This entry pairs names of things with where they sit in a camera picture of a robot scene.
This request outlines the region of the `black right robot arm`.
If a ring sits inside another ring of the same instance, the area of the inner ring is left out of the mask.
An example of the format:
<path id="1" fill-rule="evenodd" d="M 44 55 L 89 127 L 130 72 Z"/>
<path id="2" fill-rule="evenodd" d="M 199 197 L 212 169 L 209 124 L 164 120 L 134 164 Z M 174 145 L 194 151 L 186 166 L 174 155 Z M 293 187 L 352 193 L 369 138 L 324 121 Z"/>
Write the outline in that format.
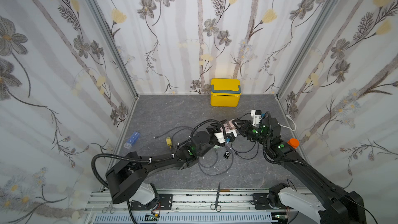
<path id="1" fill-rule="evenodd" d="M 356 192 L 347 192 L 308 164 L 296 151 L 299 142 L 286 142 L 280 135 L 281 126 L 266 112 L 260 123 L 251 120 L 232 121 L 237 132 L 261 144 L 265 160 L 292 173 L 315 196 L 311 199 L 288 184 L 279 183 L 269 189 L 268 203 L 273 208 L 289 207 L 318 224 L 364 224 L 364 201 Z"/>

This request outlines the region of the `black mp3 player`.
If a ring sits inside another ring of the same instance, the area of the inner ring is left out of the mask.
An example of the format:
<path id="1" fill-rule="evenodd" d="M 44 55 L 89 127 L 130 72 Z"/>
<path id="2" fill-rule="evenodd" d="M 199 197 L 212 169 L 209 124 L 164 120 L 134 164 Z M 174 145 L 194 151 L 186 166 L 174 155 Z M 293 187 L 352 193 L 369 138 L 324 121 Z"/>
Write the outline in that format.
<path id="1" fill-rule="evenodd" d="M 223 157 L 225 159 L 228 159 L 230 155 L 231 155 L 231 153 L 229 151 L 226 151 Z"/>

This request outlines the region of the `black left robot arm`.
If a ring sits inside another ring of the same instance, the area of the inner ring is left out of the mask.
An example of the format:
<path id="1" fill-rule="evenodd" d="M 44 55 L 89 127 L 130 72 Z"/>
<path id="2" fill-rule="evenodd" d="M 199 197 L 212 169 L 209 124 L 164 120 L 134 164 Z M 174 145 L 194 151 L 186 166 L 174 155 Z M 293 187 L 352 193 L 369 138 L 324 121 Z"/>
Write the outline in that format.
<path id="1" fill-rule="evenodd" d="M 112 155 L 118 162 L 106 172 L 105 177 L 113 204 L 133 198 L 145 179 L 158 171 L 183 170 L 197 164 L 214 146 L 220 145 L 217 134 L 223 139 L 227 138 L 225 123 L 225 120 L 203 121 L 192 130 L 190 137 L 177 144 L 171 153 L 152 157 L 139 156 L 136 152 L 124 157 Z"/>

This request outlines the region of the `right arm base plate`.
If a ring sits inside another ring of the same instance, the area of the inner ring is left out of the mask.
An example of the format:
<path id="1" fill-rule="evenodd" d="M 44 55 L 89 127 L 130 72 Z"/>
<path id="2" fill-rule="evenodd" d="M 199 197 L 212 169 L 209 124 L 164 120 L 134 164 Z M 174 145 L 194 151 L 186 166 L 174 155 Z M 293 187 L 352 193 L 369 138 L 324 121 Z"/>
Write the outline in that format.
<path id="1" fill-rule="evenodd" d="M 253 194 L 253 205 L 255 209 L 280 209 L 278 198 L 274 193 L 271 194 Z"/>

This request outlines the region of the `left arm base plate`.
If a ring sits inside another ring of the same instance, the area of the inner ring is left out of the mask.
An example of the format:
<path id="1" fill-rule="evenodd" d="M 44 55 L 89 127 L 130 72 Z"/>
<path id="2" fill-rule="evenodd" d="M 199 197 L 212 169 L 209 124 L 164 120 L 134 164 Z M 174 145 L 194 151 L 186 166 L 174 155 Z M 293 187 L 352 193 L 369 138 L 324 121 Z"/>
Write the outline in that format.
<path id="1" fill-rule="evenodd" d="M 172 194 L 160 194 L 153 201 L 146 205 L 142 205 L 137 201 L 132 201 L 130 206 L 133 211 L 152 211 L 152 210 L 161 210 L 161 211 L 170 211 L 172 209 L 173 204 L 173 195 Z"/>

